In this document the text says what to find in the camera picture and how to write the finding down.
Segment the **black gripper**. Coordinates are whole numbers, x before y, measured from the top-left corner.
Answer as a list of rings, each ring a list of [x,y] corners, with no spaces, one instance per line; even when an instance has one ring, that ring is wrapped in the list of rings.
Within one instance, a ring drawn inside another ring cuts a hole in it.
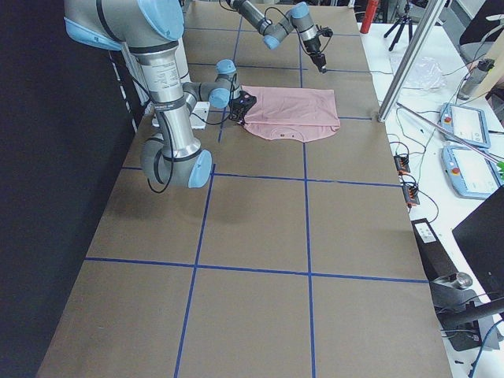
[[[230,102],[230,120],[236,120],[236,123],[240,126],[246,124],[245,114],[247,112],[248,99],[236,98]]]
[[[303,39],[303,46],[305,48],[306,53],[313,58],[313,63],[316,65],[318,72],[326,73],[326,57],[321,52],[321,42],[318,37],[314,37],[311,39]]]

